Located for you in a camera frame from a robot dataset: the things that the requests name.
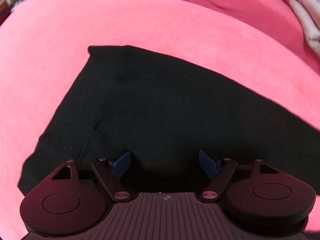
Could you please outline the black pants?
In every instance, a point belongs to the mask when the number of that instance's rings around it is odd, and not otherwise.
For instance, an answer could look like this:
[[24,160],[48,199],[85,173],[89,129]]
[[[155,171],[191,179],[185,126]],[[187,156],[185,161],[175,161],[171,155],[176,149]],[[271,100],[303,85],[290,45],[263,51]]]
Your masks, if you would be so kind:
[[204,188],[200,152],[264,159],[319,191],[319,131],[284,107],[172,56],[131,46],[88,51],[23,165],[23,194],[68,159],[84,165],[127,152],[132,165],[122,184],[144,192]]

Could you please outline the pink fleece blanket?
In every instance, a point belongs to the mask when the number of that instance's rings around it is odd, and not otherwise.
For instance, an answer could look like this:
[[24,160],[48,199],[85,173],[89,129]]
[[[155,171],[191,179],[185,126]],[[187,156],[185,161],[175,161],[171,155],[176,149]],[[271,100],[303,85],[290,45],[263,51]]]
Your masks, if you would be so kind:
[[319,127],[319,75],[265,33],[182,0],[26,0],[1,25],[1,237],[21,239],[22,165],[88,60],[131,45],[214,70]]

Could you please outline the white striped cloth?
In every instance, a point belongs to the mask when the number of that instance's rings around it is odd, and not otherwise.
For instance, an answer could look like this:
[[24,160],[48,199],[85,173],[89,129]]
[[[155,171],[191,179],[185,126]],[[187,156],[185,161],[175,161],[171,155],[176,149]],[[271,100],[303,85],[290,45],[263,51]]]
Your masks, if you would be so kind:
[[308,46],[319,55],[319,0],[282,0],[289,5],[302,26]]

